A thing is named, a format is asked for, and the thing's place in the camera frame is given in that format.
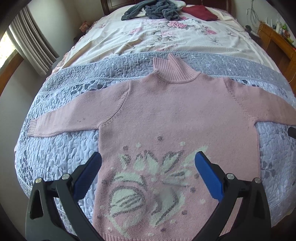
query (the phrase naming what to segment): floral bedsheet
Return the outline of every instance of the floral bedsheet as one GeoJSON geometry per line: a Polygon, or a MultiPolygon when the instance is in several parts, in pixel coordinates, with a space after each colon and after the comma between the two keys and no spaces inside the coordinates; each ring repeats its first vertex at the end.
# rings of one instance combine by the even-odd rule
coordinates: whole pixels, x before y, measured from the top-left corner
{"type": "Polygon", "coordinates": [[[279,72],[266,52],[228,13],[209,8],[218,21],[203,21],[180,13],[179,21],[141,17],[121,21],[130,6],[119,8],[95,22],[53,70],[88,64],[112,55],[148,51],[218,53],[252,60],[279,72]]]}

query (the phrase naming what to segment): bottle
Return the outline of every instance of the bottle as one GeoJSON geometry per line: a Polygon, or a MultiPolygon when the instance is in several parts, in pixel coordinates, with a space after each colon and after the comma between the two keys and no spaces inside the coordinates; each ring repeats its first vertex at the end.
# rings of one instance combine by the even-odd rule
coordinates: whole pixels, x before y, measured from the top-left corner
{"type": "Polygon", "coordinates": [[[277,21],[276,23],[276,32],[279,34],[281,31],[281,23],[279,21],[277,21]]]}

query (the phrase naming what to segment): white wall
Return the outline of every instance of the white wall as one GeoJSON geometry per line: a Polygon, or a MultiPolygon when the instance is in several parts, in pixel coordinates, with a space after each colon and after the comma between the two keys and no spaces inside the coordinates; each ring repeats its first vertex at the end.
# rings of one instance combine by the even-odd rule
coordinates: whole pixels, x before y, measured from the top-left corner
{"type": "Polygon", "coordinates": [[[25,235],[28,198],[14,167],[14,147],[33,99],[43,84],[33,67],[23,61],[0,96],[0,203],[10,220],[25,235]]]}
{"type": "Polygon", "coordinates": [[[61,60],[73,46],[82,22],[74,0],[32,0],[28,4],[40,31],[61,60]]]}
{"type": "MultiPolygon", "coordinates": [[[[272,7],[266,0],[254,0],[253,4],[254,10],[258,15],[259,20],[265,22],[265,19],[268,17],[268,24],[276,24],[277,20],[280,20],[282,24],[284,24],[284,19],[281,17],[279,12],[272,7]]],[[[246,25],[250,25],[253,30],[259,27],[260,22],[258,21],[255,24],[255,27],[252,26],[250,21],[250,11],[247,16],[247,9],[251,8],[251,0],[232,0],[232,15],[237,19],[237,21],[245,27],[246,25]]],[[[291,33],[291,39],[295,40],[295,37],[291,33]]]]}
{"type": "Polygon", "coordinates": [[[104,16],[100,0],[74,0],[82,22],[94,22],[104,16]]]}

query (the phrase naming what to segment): wooden headboard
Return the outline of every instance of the wooden headboard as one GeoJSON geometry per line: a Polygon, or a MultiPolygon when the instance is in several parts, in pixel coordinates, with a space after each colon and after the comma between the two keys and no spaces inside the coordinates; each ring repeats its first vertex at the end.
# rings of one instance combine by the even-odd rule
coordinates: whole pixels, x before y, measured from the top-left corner
{"type": "MultiPolygon", "coordinates": [[[[142,0],[101,0],[103,11],[108,15],[120,7],[137,4],[142,0]]],[[[205,5],[226,10],[231,14],[231,0],[183,0],[186,4],[205,5]]]]}

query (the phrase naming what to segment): pink flower print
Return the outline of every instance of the pink flower print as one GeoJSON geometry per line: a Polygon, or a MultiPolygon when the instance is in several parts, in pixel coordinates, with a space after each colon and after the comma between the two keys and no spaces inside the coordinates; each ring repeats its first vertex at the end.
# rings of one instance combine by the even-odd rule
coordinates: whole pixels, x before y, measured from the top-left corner
{"type": "Polygon", "coordinates": [[[207,34],[217,34],[215,31],[210,30],[210,29],[208,29],[208,30],[206,31],[206,33],[207,33],[207,34]]]}
{"type": "Polygon", "coordinates": [[[187,20],[189,18],[185,17],[185,16],[180,16],[180,20],[187,20]]]}
{"type": "Polygon", "coordinates": [[[183,23],[180,23],[178,21],[170,21],[168,23],[168,26],[173,27],[173,28],[186,28],[186,27],[188,27],[187,24],[183,24],[183,23]]]}
{"type": "Polygon", "coordinates": [[[138,33],[138,32],[141,31],[141,30],[142,30],[141,27],[139,27],[139,28],[135,28],[135,29],[131,30],[128,34],[135,34],[135,33],[138,33]]]}
{"type": "Polygon", "coordinates": [[[162,30],[160,32],[156,32],[156,35],[159,35],[161,38],[172,37],[173,33],[167,30],[162,30]]]}

